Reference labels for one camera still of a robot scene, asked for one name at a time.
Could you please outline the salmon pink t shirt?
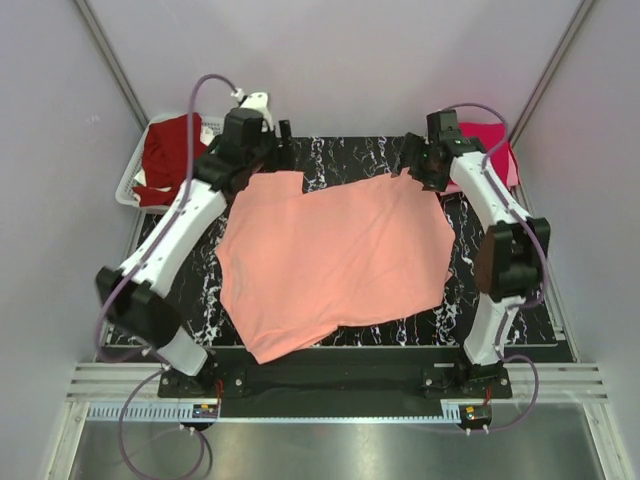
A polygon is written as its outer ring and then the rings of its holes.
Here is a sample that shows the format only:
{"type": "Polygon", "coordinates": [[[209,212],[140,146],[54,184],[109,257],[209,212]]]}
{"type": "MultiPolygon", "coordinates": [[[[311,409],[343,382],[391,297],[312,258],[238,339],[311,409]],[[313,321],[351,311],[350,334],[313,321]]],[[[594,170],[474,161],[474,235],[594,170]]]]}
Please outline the salmon pink t shirt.
{"type": "Polygon", "coordinates": [[[340,327],[439,306],[455,240],[438,197],[407,174],[305,192],[299,172],[251,178],[216,255],[220,300],[265,364],[340,327]]]}

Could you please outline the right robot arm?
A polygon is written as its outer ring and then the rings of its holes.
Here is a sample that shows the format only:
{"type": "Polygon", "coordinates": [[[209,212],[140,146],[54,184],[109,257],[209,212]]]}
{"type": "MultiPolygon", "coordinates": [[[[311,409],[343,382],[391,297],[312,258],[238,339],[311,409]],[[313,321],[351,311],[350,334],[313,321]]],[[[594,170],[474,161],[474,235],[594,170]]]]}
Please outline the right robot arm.
{"type": "Polygon", "coordinates": [[[488,387],[488,369],[504,362],[517,313],[541,303],[548,283],[550,224],[516,201],[491,162],[508,139],[504,132],[495,145],[487,146],[464,134],[457,108],[451,106],[427,115],[424,135],[405,135],[393,169],[406,170],[426,191],[442,193],[455,184],[483,228],[474,260],[479,304],[463,344],[466,364],[453,374],[457,390],[470,397],[488,387]]]}

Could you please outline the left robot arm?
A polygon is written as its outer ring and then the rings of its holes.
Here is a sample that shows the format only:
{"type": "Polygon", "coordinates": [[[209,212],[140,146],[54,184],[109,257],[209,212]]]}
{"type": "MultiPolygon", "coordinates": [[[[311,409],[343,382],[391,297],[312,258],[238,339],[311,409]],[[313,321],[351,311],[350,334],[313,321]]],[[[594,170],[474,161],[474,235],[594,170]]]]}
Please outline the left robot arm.
{"type": "Polygon", "coordinates": [[[101,316],[139,339],[165,364],[181,372],[181,384],[196,396],[215,386],[211,353],[186,331],[166,298],[183,262],[209,226],[260,170],[295,165],[291,125],[271,125],[255,108],[237,107],[202,155],[156,228],[118,268],[102,268],[96,287],[101,316]]]}

